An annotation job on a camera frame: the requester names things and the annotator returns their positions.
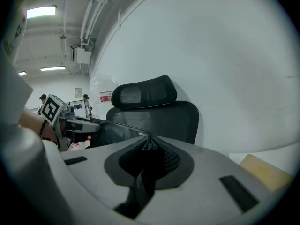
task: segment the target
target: ceiling light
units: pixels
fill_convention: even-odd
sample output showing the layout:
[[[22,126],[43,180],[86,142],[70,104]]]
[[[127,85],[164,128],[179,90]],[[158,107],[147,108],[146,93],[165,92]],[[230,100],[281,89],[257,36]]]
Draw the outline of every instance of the ceiling light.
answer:
[[[38,7],[27,10],[27,18],[55,15],[56,6]]]
[[[45,67],[41,68],[41,71],[51,71],[51,70],[65,70],[66,68],[63,67]]]

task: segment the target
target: plastic bag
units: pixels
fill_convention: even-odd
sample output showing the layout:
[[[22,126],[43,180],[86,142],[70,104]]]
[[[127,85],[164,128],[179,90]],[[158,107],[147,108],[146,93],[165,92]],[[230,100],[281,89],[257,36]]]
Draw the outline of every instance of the plastic bag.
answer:
[[[108,110],[113,108],[111,96],[117,87],[111,78],[104,76],[94,77],[90,81],[90,105],[93,107],[92,114],[100,119],[106,119]]]
[[[69,146],[68,151],[82,150],[82,149],[86,149],[89,146],[90,146],[90,137],[88,137],[88,139],[84,142],[73,142]]]

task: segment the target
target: black office chair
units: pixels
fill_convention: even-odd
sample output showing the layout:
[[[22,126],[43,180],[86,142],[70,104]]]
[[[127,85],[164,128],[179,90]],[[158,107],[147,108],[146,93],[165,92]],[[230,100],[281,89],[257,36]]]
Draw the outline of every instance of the black office chair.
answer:
[[[167,76],[124,84],[112,94],[107,121],[126,124],[163,136],[194,144],[199,121],[195,105],[176,101],[177,92]]]

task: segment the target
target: black cap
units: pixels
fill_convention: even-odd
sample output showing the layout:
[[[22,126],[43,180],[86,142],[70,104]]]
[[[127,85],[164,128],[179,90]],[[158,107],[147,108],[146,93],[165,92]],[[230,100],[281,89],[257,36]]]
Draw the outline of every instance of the black cap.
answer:
[[[39,99],[41,99],[41,100],[44,100],[46,98],[47,98],[46,94],[42,94],[42,96],[39,97]]]

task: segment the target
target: black slot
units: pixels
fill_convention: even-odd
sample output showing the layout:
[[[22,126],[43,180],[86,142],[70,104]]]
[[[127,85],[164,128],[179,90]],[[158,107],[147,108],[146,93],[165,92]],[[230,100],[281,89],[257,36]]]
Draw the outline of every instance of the black slot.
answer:
[[[69,165],[72,165],[75,163],[80,163],[85,160],[88,160],[88,159],[84,156],[80,156],[80,157],[75,157],[75,158],[71,158],[71,159],[66,159],[66,160],[64,160],[64,162],[67,166],[69,166]]]
[[[259,203],[234,176],[225,176],[219,180],[243,212],[247,212]]]

